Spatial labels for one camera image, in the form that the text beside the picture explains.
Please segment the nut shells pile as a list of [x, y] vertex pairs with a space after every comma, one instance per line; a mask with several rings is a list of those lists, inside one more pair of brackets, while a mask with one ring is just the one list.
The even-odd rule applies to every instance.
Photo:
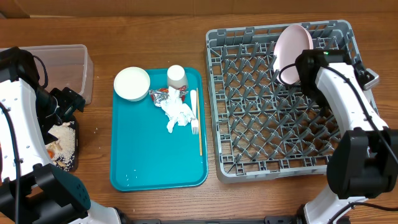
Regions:
[[67, 164], [65, 151], [57, 141], [51, 142], [47, 150], [54, 152], [55, 155], [52, 160], [55, 165], [61, 168], [66, 168]]

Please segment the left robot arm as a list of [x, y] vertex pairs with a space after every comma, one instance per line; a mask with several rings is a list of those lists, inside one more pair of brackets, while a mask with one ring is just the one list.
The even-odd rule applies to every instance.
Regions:
[[73, 120], [85, 99], [68, 87], [47, 91], [38, 60], [18, 47], [1, 52], [1, 213], [15, 223], [129, 223], [53, 164], [45, 146], [56, 138], [49, 130]]

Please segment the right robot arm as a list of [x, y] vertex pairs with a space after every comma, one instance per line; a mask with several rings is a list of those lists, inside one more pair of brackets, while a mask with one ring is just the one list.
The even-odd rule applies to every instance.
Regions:
[[296, 59], [304, 95], [333, 113], [341, 139], [328, 161], [327, 186], [303, 206], [303, 223], [348, 223], [345, 213], [390, 192], [397, 182], [397, 130], [364, 91], [378, 76], [343, 50], [304, 50]]

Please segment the orange carrot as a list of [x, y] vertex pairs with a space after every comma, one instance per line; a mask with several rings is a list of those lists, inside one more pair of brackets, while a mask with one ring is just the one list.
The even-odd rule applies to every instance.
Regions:
[[47, 151], [47, 152], [48, 152], [50, 158], [52, 159], [54, 157], [54, 155], [55, 155], [54, 152], [53, 151]]

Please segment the white bowl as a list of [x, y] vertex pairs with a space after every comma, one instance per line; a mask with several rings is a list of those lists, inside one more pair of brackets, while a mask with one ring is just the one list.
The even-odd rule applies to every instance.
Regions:
[[128, 101], [140, 101], [149, 92], [150, 77], [142, 68], [124, 68], [116, 75], [113, 87], [121, 98]]

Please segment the white round plate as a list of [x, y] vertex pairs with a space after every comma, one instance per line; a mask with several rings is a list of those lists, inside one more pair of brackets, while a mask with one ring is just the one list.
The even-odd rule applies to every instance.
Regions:
[[288, 26], [279, 36], [275, 48], [276, 57], [273, 70], [280, 72], [290, 64], [294, 64], [296, 58], [304, 50], [313, 49], [313, 40], [310, 33], [301, 25]]

